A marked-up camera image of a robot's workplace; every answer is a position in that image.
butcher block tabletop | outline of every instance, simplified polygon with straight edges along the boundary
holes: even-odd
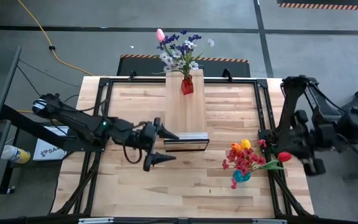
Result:
[[[100,77],[84,77],[77,109],[94,106]],[[268,90],[276,124],[284,102],[281,79],[268,78]],[[122,146],[111,141],[102,153],[94,193],[92,217],[191,217],[273,218],[272,198],[266,170],[252,173],[250,180],[231,189],[233,170],[223,170],[222,161],[231,143],[248,139],[257,148],[260,129],[254,86],[250,84],[205,84],[207,130],[210,143],[204,152],[174,152],[174,161],[142,170],[143,161],[130,164]],[[262,89],[262,106],[265,99]],[[164,83],[115,83],[108,116],[134,124],[165,117]],[[164,152],[162,139],[155,144]],[[80,179],[85,153],[74,152],[62,164],[52,212],[70,198]],[[288,188],[313,213],[302,164],[293,158],[284,164]],[[277,186],[280,208],[282,193]],[[85,189],[83,201],[87,198]]]

blue vase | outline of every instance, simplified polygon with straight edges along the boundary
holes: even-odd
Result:
[[[241,171],[236,170],[233,173],[233,178],[234,178],[234,180],[236,180],[237,183],[242,183],[242,182],[245,182],[251,178],[251,173],[248,172],[246,175],[242,175]]]

concrete floor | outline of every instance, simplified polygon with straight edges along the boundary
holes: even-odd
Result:
[[[26,0],[42,25],[90,27],[171,27],[257,29],[253,0]],[[358,11],[280,8],[274,0],[260,0],[265,29],[358,30]],[[0,0],[0,24],[34,25],[15,0]],[[59,57],[95,75],[115,75],[121,54],[157,54],[152,32],[48,32]],[[259,34],[203,33],[215,40],[206,57],[243,58],[251,76],[265,78]],[[266,36],[273,75],[316,77],[327,96],[344,105],[358,90],[358,35]],[[0,30],[0,47],[20,45],[21,60],[57,78],[81,85],[83,73],[58,63],[39,31]],[[19,63],[41,93],[59,92],[62,98],[78,88],[56,82]],[[7,104],[29,110],[37,95],[17,72]],[[301,101],[299,108],[307,108]],[[315,213],[323,218],[358,221],[358,180],[342,176],[358,171],[352,152],[319,153],[327,173],[308,178]],[[0,195],[0,218],[46,215],[53,202],[59,167],[16,170],[14,195]]]

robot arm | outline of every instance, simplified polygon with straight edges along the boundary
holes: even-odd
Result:
[[[58,94],[42,95],[34,102],[32,109],[37,116],[56,119],[67,125],[70,130],[75,132],[75,139],[66,140],[66,142],[78,141],[85,145],[83,147],[84,151],[93,151],[92,149],[95,147],[104,149],[107,140],[111,138],[115,144],[123,146],[124,152],[126,146],[139,149],[140,158],[132,163],[140,161],[142,157],[141,150],[144,150],[147,153],[143,166],[145,171],[149,171],[150,166],[160,162],[176,159],[174,156],[154,152],[154,143],[157,135],[160,138],[178,139],[176,135],[164,128],[160,118],[155,118],[153,123],[151,121],[141,122],[138,126],[134,126],[133,123],[117,117],[108,118],[104,115],[91,116],[84,113],[84,111],[76,110],[64,104],[60,101]],[[143,128],[134,130],[134,128],[139,126],[143,126]]]
[[[341,152],[350,144],[358,143],[358,107],[334,110],[327,101],[333,103],[318,88],[318,82],[303,75],[283,79],[281,88],[285,102],[280,122],[276,130],[264,138],[276,146],[274,153],[287,151],[297,157],[307,175],[325,173],[322,160],[316,159],[314,152],[332,149]],[[306,112],[295,111],[301,95],[306,96],[313,112],[314,129],[310,131]]]

artificial flower bouquet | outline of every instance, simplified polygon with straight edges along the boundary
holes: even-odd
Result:
[[[266,147],[265,140],[258,142],[258,148]],[[278,170],[283,169],[277,166],[278,162],[286,162],[291,159],[291,154],[287,152],[281,152],[278,155],[278,159],[272,160],[266,163],[265,158],[260,157],[254,153],[251,148],[251,143],[247,139],[243,139],[240,144],[232,143],[231,150],[227,156],[227,160],[224,159],[222,166],[223,169],[235,168],[232,176],[232,189],[237,188],[237,183],[245,182],[250,179],[251,173],[258,169]]]
[[[186,37],[187,30],[180,32],[181,35],[173,34],[167,36],[163,33],[162,29],[157,29],[157,40],[160,44],[158,49],[162,50],[160,59],[166,64],[163,70],[165,73],[181,72],[184,79],[181,83],[181,89],[184,95],[193,93],[193,82],[190,75],[191,70],[198,70],[198,60],[204,52],[194,57],[193,52],[197,47],[197,41],[203,37],[200,35],[189,35],[184,42],[179,42],[180,37]],[[208,39],[208,44],[213,47],[214,41]]]

